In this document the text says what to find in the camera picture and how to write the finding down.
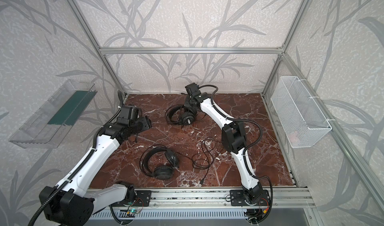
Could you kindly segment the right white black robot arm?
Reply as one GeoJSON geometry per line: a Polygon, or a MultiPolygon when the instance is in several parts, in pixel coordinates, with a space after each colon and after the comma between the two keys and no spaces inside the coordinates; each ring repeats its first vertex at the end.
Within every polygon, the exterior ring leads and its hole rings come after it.
{"type": "Polygon", "coordinates": [[[232,118],[207,93],[188,94],[185,105],[200,109],[220,127],[222,145],[232,155],[240,173],[245,201],[248,205],[255,205],[263,193],[263,187],[248,156],[245,120],[232,118]]]}

